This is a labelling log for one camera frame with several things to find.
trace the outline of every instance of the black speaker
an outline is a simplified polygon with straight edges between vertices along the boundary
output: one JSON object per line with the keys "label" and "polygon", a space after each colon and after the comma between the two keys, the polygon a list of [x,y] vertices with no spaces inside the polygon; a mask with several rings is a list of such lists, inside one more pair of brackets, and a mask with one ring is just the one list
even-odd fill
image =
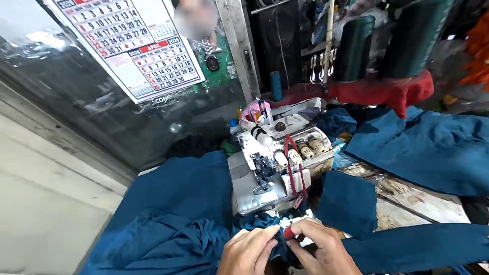
{"label": "black speaker", "polygon": [[[258,0],[256,3],[258,7],[263,7],[263,4],[272,4],[272,1]],[[283,90],[288,90],[302,82],[298,10],[298,2],[293,0],[256,15],[258,17],[256,30],[260,32],[261,39],[255,39],[255,51],[260,77],[268,90],[270,90],[269,75],[273,71],[280,72]]]}

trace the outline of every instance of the metal rod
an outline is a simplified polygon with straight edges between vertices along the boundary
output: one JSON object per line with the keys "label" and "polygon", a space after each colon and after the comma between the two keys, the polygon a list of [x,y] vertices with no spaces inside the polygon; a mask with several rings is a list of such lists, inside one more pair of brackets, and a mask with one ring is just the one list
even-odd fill
{"label": "metal rod", "polygon": [[328,81],[328,69],[330,68],[330,53],[331,53],[331,40],[333,40],[333,15],[334,15],[334,0],[330,0],[330,6],[328,9],[328,24],[326,32],[326,49],[324,50],[324,75],[323,83]]}
{"label": "metal rod", "polygon": [[271,4],[271,5],[268,5],[266,7],[256,9],[256,10],[252,10],[251,11],[251,15],[255,15],[255,14],[260,13],[260,12],[262,12],[264,10],[271,9],[271,8],[276,7],[276,6],[279,6],[281,4],[286,4],[286,3],[291,2],[291,1],[294,1],[294,0],[282,0],[282,1],[278,2],[278,3]]}

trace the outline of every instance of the white wall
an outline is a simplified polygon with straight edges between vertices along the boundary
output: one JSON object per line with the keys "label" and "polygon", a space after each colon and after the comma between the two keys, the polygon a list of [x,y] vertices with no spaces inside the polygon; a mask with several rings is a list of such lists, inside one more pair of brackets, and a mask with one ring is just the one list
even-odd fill
{"label": "white wall", "polygon": [[125,190],[0,115],[0,274],[74,273]]}

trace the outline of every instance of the table surface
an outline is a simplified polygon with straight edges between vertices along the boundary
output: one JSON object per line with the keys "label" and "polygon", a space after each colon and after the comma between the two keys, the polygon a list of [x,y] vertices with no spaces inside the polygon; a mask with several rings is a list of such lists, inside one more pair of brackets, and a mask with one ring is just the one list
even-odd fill
{"label": "table surface", "polygon": [[[372,181],[378,195],[429,219],[440,223],[470,223],[457,196],[427,190],[376,170],[362,162],[343,168],[341,171]],[[431,223],[380,198],[377,200],[377,218],[376,231]]]}

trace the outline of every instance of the red finger cap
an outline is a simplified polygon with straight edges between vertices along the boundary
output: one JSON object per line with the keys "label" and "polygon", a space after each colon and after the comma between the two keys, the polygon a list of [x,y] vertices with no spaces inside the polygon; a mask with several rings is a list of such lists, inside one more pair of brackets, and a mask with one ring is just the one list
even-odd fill
{"label": "red finger cap", "polygon": [[294,232],[292,232],[292,228],[287,227],[287,229],[284,231],[284,239],[286,240],[290,240],[292,239],[293,237],[295,237],[295,234]]}

